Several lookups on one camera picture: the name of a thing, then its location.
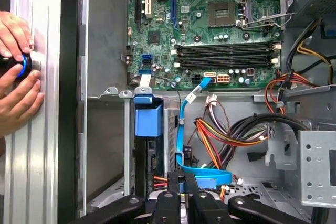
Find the motherboard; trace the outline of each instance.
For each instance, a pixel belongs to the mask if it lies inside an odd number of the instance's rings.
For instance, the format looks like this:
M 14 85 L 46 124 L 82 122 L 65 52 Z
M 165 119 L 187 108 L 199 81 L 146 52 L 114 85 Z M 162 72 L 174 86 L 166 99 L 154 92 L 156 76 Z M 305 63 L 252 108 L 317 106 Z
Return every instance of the motherboard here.
M 260 89 L 281 55 L 280 0 L 128 0 L 129 86 L 154 90 Z

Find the side panel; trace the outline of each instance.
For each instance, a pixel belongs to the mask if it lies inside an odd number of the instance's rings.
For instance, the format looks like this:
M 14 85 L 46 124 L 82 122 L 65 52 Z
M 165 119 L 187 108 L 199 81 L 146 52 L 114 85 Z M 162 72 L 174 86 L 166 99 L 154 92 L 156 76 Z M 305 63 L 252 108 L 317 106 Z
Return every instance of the side panel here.
M 46 97 L 35 118 L 6 138 L 4 223 L 57 223 L 60 3 L 11 0 L 35 36 Z

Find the green circuit board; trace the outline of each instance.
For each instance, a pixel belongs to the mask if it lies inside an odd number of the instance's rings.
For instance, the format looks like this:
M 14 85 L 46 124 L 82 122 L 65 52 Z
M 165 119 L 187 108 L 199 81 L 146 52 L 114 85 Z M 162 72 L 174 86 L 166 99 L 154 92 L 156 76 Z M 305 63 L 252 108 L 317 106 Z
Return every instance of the green circuit board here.
M 230 76 L 229 82 L 212 83 L 210 89 L 215 91 L 259 89 L 265 87 L 275 77 L 281 52 L 277 52 L 277 55 L 272 54 L 273 57 L 278 57 L 277 64 L 238 68 L 239 73 L 233 74 L 232 70 L 238 71 L 237 68 L 230 69 L 214 65 L 210 68 L 187 69 L 176 65 L 176 45 L 191 47 L 281 41 L 281 29 L 277 26 L 252 30 L 242 30 L 237 27 L 235 21 L 239 20 L 241 15 L 239 0 L 177 0 L 176 24 L 182 22 L 182 26 L 178 26 L 177 29 L 173 27 L 171 19 L 171 0 L 153 0 L 153 15 L 148 18 L 142 14 L 141 24 L 136 20 L 136 12 L 139 12 L 137 1 L 143 0 L 128 1 L 128 52 L 131 53 L 128 54 L 127 64 L 130 86 L 136 87 L 139 84 L 139 78 L 136 76 L 141 70 L 150 70 L 153 75 L 151 88 L 162 91 L 172 89 L 167 79 L 176 83 L 180 90 L 190 90 L 197 85 L 193 77 L 203 77 L 205 72 L 215 73 L 216 76 L 219 74 Z M 226 7 L 220 7 L 218 3 L 225 3 Z M 258 20 L 263 16 L 280 13 L 280 0 L 254 0 L 251 8 L 254 19 Z M 219 17 L 218 20 L 224 20 L 224 23 L 218 25 L 217 17 Z M 144 64 L 142 54 L 151 54 L 152 62 Z

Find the finger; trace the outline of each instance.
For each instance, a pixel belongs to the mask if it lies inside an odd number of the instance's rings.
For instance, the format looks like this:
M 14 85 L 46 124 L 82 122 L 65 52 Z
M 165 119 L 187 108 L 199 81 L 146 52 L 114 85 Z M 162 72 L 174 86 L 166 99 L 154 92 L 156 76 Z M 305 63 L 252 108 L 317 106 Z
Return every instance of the finger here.
M 20 46 L 21 51 L 26 53 L 26 54 L 30 53 L 30 48 L 29 48 L 29 44 L 28 44 L 28 41 L 26 39 L 25 33 L 23 32 L 23 30 L 20 27 L 20 25 L 18 24 L 18 22 L 9 18 L 9 19 L 3 20 L 2 23 L 12 33 L 12 35 L 14 36 L 17 44 Z
M 32 71 L 20 84 L 16 87 L 8 96 L 2 99 L 2 101 L 9 107 L 13 108 L 21 101 L 26 94 L 32 89 L 37 79 L 40 76 L 39 71 Z
M 7 89 L 13 85 L 17 76 L 21 73 L 23 66 L 17 64 L 9 69 L 3 76 L 0 78 L 0 98 L 5 95 Z
M 26 40 L 30 46 L 34 45 L 34 40 L 32 39 L 32 34 L 30 33 L 29 24 L 27 21 L 25 21 L 22 18 L 19 18 L 17 16 L 12 17 L 12 19 L 18 23 L 18 25 L 21 27 L 23 33 L 25 34 Z
M 25 113 L 34 104 L 40 88 L 40 80 L 37 80 L 25 97 L 13 107 L 11 114 L 16 118 L 19 118 L 23 113 Z
M 16 60 L 23 61 L 22 52 L 19 49 L 17 42 L 12 33 L 3 23 L 0 23 L 0 40 L 5 44 Z
M 8 48 L 5 46 L 5 44 L 3 44 L 3 42 L 1 40 L 0 40 L 0 55 L 2 55 L 4 57 L 11 57 L 12 56 L 12 54 L 10 53 Z
M 29 119 L 31 119 L 36 114 L 38 109 L 41 107 L 43 100 L 44 100 L 44 94 L 38 93 L 33 105 L 23 115 L 20 116 L 19 123 L 24 124 Z

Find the black knob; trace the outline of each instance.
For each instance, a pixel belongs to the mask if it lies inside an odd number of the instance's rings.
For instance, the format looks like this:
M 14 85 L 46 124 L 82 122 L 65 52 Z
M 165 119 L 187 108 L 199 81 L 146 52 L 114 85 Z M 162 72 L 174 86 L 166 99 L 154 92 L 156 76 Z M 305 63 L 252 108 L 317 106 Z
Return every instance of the black knob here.
M 14 59 L 14 57 L 7 58 L 0 55 L 0 76 L 5 74 L 16 64 L 21 64 L 23 66 L 23 69 L 21 73 L 17 76 L 16 81 L 22 81 L 23 79 L 25 79 L 29 75 L 33 67 L 33 62 L 30 54 L 23 54 L 23 61 L 17 61 Z

